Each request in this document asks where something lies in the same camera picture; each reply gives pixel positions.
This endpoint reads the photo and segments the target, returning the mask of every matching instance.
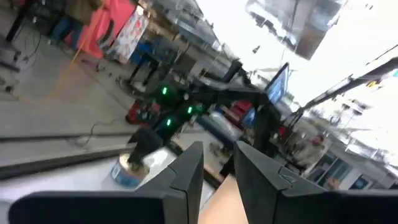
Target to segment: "person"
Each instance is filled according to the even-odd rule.
[[[77,50],[83,26],[90,24],[92,14],[101,6],[108,10],[104,6],[103,0],[68,0],[65,6],[65,14],[52,31],[49,44],[58,44],[73,32],[72,49]]]
[[[296,167],[305,170],[318,160],[322,156],[323,141],[325,138],[322,135],[315,136],[311,141],[303,139],[297,142],[294,146],[295,153],[293,154],[293,163]]]

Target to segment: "tin can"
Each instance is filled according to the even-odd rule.
[[[121,154],[111,171],[111,177],[116,183],[125,187],[137,187],[149,174],[149,167],[133,167],[127,162],[130,154]]]

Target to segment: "blue label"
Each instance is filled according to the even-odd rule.
[[[125,187],[137,187],[143,179],[134,177],[133,175],[128,174],[123,168],[120,166],[120,163],[116,163],[116,165],[112,169],[111,177],[120,185]]]

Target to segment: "table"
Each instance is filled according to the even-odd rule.
[[[144,162],[150,167],[150,173],[143,180],[145,184],[165,169],[177,156],[166,147],[147,156]],[[66,168],[56,169],[34,175],[28,175],[0,183],[0,201],[14,202],[15,200],[38,191],[67,190],[67,191],[132,191],[115,183],[110,172],[118,157],[102,159]],[[203,182],[201,194],[201,208],[213,195],[214,188]]]

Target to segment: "patterned banner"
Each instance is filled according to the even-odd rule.
[[[116,41],[117,46],[115,46],[115,50],[117,53],[117,60],[121,63],[127,63],[129,61],[148,23],[148,18],[143,14],[139,15],[137,10],[131,15],[123,26]]]

